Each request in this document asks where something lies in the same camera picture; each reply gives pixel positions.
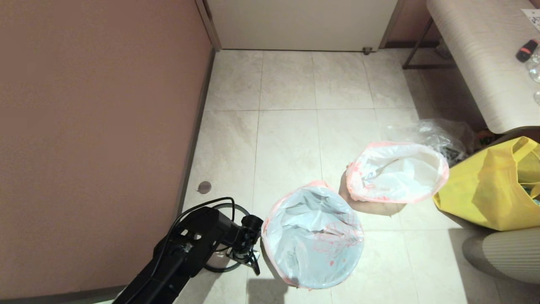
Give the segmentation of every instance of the wall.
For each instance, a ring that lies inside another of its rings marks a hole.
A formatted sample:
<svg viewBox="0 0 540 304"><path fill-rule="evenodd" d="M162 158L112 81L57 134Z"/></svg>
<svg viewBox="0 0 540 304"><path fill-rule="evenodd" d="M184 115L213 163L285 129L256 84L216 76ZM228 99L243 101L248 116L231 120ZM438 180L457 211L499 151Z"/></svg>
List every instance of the wall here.
<svg viewBox="0 0 540 304"><path fill-rule="evenodd" d="M426 7L426 0L399 0L401 11L399 12L395 24L388 36L388 42L410 42L417 41L423 29L428 23L430 14ZM441 34L437 26L433 24L429 30L425 41L438 41Z"/></svg>
<svg viewBox="0 0 540 304"><path fill-rule="evenodd" d="M128 283L178 208L195 2L2 0L0 40L0 299Z"/></svg>

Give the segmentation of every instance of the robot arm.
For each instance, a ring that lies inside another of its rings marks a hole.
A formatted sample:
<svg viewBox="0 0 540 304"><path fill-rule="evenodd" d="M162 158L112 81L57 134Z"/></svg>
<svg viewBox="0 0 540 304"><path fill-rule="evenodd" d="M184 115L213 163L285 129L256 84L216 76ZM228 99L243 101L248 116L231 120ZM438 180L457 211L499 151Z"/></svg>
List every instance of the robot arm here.
<svg viewBox="0 0 540 304"><path fill-rule="evenodd" d="M172 303L220 244L230 247L229 258L252 267L259 275L253 246L261 235L261 226L262 220L254 215L245 216L238 226L217 209L196 209L173 228L170 237L156 245L152 260L113 304Z"/></svg>

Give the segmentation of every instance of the paper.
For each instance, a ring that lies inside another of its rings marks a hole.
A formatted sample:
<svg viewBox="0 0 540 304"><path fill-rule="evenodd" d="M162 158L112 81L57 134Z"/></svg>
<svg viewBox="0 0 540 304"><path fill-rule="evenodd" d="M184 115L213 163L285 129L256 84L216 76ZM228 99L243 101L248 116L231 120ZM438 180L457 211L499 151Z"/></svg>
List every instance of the paper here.
<svg viewBox="0 0 540 304"><path fill-rule="evenodd" d="M522 9L521 11L531 20L536 30L540 32L540 10Z"/></svg>

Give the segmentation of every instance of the yellow bag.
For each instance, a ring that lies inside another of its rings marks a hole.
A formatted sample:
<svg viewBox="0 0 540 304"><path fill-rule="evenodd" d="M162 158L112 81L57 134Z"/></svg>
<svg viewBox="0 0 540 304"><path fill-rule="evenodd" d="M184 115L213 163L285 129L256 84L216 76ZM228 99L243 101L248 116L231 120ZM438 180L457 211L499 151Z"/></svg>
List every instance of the yellow bag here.
<svg viewBox="0 0 540 304"><path fill-rule="evenodd" d="M540 145L520 137L451 168L448 183L434 199L442 211L505 231L540 226L540 206L532 200L539 194Z"/></svg>

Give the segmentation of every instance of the baseboard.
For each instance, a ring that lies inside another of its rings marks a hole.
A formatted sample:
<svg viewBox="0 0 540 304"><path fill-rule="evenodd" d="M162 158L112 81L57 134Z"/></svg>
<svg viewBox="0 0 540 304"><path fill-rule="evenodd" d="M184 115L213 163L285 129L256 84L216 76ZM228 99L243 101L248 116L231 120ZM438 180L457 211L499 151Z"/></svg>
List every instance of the baseboard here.
<svg viewBox="0 0 540 304"><path fill-rule="evenodd" d="M385 49L411 49L416 44L416 41L389 41L384 45ZM421 48L434 48L438 45L438 41L422 41Z"/></svg>
<svg viewBox="0 0 540 304"><path fill-rule="evenodd" d="M203 120L204 106L206 104L206 95L208 94L208 86L210 85L210 77L212 76L212 69L214 67L215 49L210 51L210 59L208 60L208 66L206 67L206 75L204 83L201 88L201 94L199 97L199 109L197 110L197 119L195 121L195 128L191 135L190 152L187 157L186 167L183 174L183 182L178 197L178 211L177 216L182 213L184 207L184 199L186 199L187 183L190 180L191 166L193 165L193 158L195 156L195 147L197 146L197 139L199 138L199 130L201 128L201 121Z"/></svg>

